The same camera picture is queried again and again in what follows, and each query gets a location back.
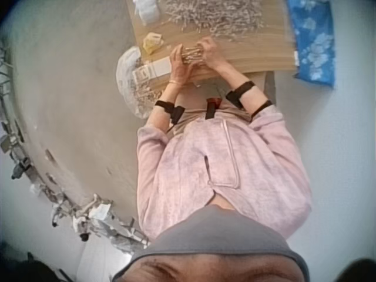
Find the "forearm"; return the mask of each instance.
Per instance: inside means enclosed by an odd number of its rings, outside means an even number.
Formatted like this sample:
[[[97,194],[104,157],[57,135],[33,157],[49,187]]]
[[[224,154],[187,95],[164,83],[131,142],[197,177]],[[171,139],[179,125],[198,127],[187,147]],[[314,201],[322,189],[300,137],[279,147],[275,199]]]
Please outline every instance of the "forearm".
[[[179,91],[179,85],[170,83],[163,91],[162,96],[159,98],[159,100],[175,104],[175,100],[179,94]],[[170,114],[166,113],[164,108],[160,106],[154,106],[149,118],[147,119],[146,124],[153,125],[166,133],[170,126],[170,118]]]
[[[249,78],[237,71],[231,64],[224,63],[216,69],[218,74],[227,81],[230,87],[235,90],[244,82],[249,81]],[[253,114],[259,107],[261,107],[268,98],[257,87],[253,86],[252,89],[244,93],[241,98],[241,104],[249,114]]]

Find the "hand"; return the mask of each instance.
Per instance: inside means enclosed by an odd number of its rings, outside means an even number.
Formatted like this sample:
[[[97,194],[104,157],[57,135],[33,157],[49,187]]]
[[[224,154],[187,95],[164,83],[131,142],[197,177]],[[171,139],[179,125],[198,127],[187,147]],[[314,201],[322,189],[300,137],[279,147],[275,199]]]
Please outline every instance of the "hand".
[[[197,65],[197,63],[191,63],[189,65],[185,65],[182,59],[182,49],[183,44],[177,45],[171,52],[170,61],[172,66],[171,76],[170,76],[170,83],[183,86],[188,81],[190,77],[193,67]]]
[[[203,48],[203,60],[211,69],[217,70],[222,65],[227,64],[226,59],[221,54],[217,44],[211,37],[204,37],[198,41],[197,45]]]

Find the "woman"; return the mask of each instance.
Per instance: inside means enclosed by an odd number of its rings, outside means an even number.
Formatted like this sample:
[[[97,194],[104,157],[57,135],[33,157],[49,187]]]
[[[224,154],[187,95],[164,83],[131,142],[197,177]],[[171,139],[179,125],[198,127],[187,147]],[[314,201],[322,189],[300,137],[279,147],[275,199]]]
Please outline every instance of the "woman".
[[[204,63],[232,88],[231,102],[245,110],[224,102],[207,119],[205,110],[188,109],[169,139],[169,105],[197,104],[194,93],[190,100],[184,89],[194,64],[183,64],[182,45],[173,49],[170,83],[138,131],[141,229],[154,240],[194,212],[217,205],[287,238],[311,210],[311,191],[297,146],[282,114],[224,59],[212,38],[198,45]]]

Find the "gray floor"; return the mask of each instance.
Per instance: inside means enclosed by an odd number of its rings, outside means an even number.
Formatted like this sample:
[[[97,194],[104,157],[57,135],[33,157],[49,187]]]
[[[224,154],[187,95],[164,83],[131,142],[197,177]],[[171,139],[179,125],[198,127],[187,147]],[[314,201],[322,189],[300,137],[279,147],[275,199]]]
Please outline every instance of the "gray floor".
[[[312,281],[333,281],[352,260],[375,256],[374,3],[332,3],[335,89],[276,74],[278,106],[311,178],[313,212],[289,243],[307,260]],[[24,1],[6,30],[38,167],[78,201],[99,192],[120,213],[134,214],[135,134],[143,122],[115,82],[117,59],[133,42],[126,16],[124,0]]]

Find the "person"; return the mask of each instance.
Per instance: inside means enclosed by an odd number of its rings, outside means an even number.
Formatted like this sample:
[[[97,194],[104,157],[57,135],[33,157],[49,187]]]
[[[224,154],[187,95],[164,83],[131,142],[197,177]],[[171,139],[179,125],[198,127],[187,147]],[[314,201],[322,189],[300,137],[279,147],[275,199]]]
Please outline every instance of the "person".
[[[208,115],[187,84],[196,63],[183,63],[183,45],[172,50],[170,82],[138,131],[137,209],[152,243],[115,280],[308,281],[286,243],[311,211],[295,141],[212,38],[197,44],[204,64],[230,85],[230,102]],[[177,105],[186,110],[170,138]]]

